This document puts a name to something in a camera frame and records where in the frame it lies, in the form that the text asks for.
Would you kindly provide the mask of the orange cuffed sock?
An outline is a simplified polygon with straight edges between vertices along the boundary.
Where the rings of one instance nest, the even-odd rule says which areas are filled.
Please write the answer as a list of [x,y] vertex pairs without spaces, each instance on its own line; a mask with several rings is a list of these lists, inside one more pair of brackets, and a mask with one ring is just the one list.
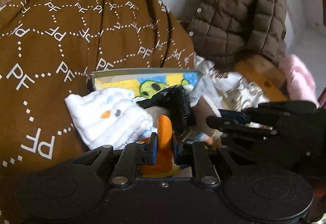
[[180,171],[174,164],[172,154],[172,124],[166,115],[157,119],[157,152],[154,165],[143,165],[139,172],[144,178],[171,177]]

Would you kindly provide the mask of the beige striped socks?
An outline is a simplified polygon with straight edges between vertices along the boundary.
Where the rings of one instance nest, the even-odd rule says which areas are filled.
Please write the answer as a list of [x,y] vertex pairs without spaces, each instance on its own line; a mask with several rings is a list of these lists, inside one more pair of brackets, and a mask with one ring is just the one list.
[[197,104],[191,107],[195,117],[195,125],[189,126],[180,136],[182,142],[194,141],[204,142],[208,146],[212,146],[220,139],[222,133],[217,129],[212,129],[207,125],[206,118],[208,116],[221,117],[218,108],[214,105],[207,95],[203,95]]

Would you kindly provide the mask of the white patterned baby cloth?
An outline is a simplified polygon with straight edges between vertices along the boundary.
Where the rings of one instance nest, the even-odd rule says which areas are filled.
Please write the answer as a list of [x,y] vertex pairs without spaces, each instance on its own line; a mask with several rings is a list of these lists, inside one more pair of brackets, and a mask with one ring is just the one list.
[[122,150],[155,130],[152,116],[134,98],[131,90],[109,87],[83,97],[71,94],[65,103],[74,127],[90,150],[104,145]]

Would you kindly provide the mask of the black dark socks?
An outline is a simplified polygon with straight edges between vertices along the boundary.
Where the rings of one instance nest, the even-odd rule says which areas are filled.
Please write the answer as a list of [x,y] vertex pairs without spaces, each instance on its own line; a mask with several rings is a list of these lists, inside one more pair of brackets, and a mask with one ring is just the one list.
[[172,128],[179,135],[182,135],[189,127],[196,124],[188,93],[181,85],[163,89],[150,99],[138,101],[137,104],[144,109],[161,107],[168,110]]

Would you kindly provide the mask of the white floral satin quilt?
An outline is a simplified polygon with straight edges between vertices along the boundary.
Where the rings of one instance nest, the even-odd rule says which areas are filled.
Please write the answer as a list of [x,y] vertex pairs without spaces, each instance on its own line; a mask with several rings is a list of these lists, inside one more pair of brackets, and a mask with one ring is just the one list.
[[263,90],[237,72],[222,72],[214,62],[195,56],[195,69],[200,76],[195,85],[185,85],[196,122],[210,115],[220,116],[220,110],[241,111],[268,102]]

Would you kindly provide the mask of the pink folded blanket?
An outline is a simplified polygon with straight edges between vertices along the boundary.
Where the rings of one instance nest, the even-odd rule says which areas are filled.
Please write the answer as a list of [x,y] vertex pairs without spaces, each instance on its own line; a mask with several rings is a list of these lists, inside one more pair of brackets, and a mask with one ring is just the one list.
[[285,73],[287,91],[292,101],[310,101],[317,108],[316,83],[305,63],[296,55],[288,55],[279,63]]

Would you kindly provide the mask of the metal tray with drawing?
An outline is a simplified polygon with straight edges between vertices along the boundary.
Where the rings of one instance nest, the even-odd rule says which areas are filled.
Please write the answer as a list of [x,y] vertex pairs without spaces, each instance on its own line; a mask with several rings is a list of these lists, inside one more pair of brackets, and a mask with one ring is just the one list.
[[91,73],[91,84],[93,91],[118,87],[133,91],[136,97],[149,99],[171,86],[195,87],[202,76],[198,70],[178,68],[115,69]]

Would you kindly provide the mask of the brown puffer jacket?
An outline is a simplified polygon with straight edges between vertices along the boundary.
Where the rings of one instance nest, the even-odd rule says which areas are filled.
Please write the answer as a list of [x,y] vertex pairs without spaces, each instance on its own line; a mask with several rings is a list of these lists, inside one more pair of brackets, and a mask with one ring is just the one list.
[[248,55],[274,65],[285,58],[286,0],[198,0],[186,30],[195,52],[232,70]]

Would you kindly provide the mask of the brown colourful striped blanket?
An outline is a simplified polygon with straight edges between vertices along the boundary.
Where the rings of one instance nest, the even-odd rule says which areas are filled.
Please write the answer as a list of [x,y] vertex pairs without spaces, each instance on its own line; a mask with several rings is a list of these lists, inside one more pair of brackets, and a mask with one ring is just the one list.
[[1,223],[33,171],[85,152],[65,98],[93,71],[194,67],[194,47],[161,0],[1,1]]

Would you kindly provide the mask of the wooden bed rail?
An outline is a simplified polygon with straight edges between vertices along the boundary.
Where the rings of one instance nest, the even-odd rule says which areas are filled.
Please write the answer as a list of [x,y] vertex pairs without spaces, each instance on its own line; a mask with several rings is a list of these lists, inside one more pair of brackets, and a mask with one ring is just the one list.
[[271,101],[288,101],[285,73],[261,55],[252,55],[236,63],[234,70],[255,82]]

